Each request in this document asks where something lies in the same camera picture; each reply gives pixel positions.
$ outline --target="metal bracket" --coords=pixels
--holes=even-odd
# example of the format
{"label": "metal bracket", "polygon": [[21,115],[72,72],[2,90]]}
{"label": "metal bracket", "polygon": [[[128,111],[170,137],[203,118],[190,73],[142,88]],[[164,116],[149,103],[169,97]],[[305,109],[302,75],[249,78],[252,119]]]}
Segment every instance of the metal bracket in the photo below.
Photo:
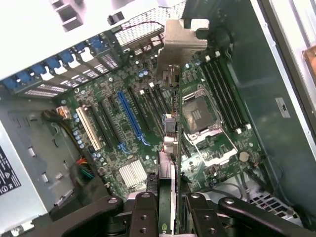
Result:
{"label": "metal bracket", "polygon": [[162,78],[163,71],[169,65],[183,66],[193,54],[205,50],[207,40],[196,37],[197,30],[208,30],[209,21],[193,19],[191,28],[184,28],[184,20],[168,20],[164,32],[164,48],[158,53],[157,77]]}

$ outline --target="blue expansion slot clip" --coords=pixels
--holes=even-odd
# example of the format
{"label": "blue expansion slot clip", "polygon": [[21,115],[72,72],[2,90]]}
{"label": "blue expansion slot clip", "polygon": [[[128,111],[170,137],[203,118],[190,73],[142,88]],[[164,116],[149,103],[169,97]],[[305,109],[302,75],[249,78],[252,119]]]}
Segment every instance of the blue expansion slot clip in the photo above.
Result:
{"label": "blue expansion slot clip", "polygon": [[127,155],[130,154],[130,152],[127,150],[126,144],[125,144],[124,142],[120,143],[120,144],[118,145],[118,148],[119,148],[124,154],[127,154]]}

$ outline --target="blue pcie slot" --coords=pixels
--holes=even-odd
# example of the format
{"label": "blue pcie slot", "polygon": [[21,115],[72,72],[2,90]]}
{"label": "blue pcie slot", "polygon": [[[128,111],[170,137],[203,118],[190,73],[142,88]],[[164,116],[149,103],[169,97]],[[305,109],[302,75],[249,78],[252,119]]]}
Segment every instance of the blue pcie slot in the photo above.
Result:
{"label": "blue pcie slot", "polygon": [[125,98],[123,92],[119,91],[118,92],[118,98],[119,100],[121,101],[123,107],[124,107],[124,110],[128,116],[128,119],[130,121],[130,123],[132,124],[132,127],[134,129],[134,132],[138,138],[138,140],[141,140],[146,146],[150,146],[150,144],[148,142],[146,142],[144,136],[143,136],[143,133],[142,131],[140,130],[140,127],[137,123],[137,120],[133,114],[133,112],[131,111],[130,107],[129,107],[129,104],[128,104],[128,101],[127,99]]}

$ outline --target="white label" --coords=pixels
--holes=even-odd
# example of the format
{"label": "white label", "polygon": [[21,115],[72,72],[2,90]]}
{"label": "white label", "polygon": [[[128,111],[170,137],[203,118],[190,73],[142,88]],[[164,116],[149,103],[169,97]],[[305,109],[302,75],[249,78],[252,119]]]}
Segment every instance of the white label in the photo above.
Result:
{"label": "white label", "polygon": [[276,103],[277,103],[278,108],[280,109],[282,117],[289,119],[291,116],[287,110],[287,107],[285,105],[283,98],[282,97],[276,98]]}

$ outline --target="white pci slot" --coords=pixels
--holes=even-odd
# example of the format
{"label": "white pci slot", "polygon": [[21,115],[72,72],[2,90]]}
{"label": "white pci slot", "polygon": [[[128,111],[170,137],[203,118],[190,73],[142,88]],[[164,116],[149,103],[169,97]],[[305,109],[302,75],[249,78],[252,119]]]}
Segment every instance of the white pci slot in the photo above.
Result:
{"label": "white pci slot", "polygon": [[98,136],[96,135],[96,133],[95,133],[90,121],[89,121],[89,118],[85,114],[84,109],[82,107],[79,107],[76,109],[76,112],[81,120],[81,123],[82,123],[86,133],[88,134],[88,137],[93,145],[93,148],[96,151],[101,149],[101,143],[100,143]]}

